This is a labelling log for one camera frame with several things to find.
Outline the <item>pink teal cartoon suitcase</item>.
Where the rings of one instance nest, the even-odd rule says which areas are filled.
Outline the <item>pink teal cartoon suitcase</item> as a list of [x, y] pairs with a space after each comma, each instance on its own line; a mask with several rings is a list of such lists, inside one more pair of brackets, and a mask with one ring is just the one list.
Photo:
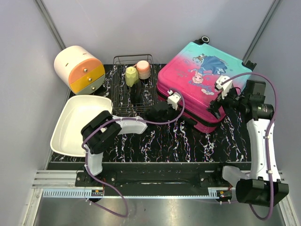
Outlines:
[[207, 108], [218, 96], [215, 83], [220, 76], [233, 77], [234, 87], [242, 90], [255, 63], [242, 60], [209, 45], [209, 37], [190, 42], [158, 73], [157, 93], [159, 98], [167, 99], [168, 90], [175, 88], [181, 92], [185, 101], [183, 116], [202, 133], [211, 133], [220, 126], [225, 112], [219, 109], [220, 118], [215, 118]]

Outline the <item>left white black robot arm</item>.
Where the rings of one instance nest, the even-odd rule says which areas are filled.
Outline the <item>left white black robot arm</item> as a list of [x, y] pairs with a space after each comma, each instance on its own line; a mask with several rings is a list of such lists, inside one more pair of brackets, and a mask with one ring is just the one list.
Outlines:
[[85, 168], [88, 172], [85, 181], [91, 186], [100, 184], [104, 152], [114, 144], [115, 137], [124, 134], [142, 134], [148, 125], [165, 125], [177, 118], [178, 104], [160, 101], [143, 116], [118, 117], [108, 110], [99, 113], [81, 130], [85, 150]]

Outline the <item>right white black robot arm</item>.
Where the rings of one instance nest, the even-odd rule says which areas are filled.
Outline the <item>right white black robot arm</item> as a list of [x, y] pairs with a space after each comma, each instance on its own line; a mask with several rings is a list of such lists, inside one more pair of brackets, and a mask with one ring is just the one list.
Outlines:
[[210, 103], [208, 111], [216, 118], [219, 108], [232, 108], [244, 116], [251, 145], [251, 170], [247, 175], [229, 163], [220, 164], [214, 174], [218, 186], [232, 185], [237, 201], [251, 205], [274, 207], [289, 193], [288, 184], [281, 182], [274, 153], [273, 129], [274, 107], [266, 104], [263, 81], [247, 80], [238, 94], [228, 76], [220, 76], [215, 82], [219, 91]]

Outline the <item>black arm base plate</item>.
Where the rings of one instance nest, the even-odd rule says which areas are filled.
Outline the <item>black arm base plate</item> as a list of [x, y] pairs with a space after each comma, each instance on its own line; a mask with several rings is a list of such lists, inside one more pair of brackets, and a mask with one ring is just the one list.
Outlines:
[[123, 185], [180, 184], [193, 187], [224, 186], [222, 166], [235, 166], [248, 170], [245, 162], [132, 162], [103, 163], [97, 179], [115, 187]]

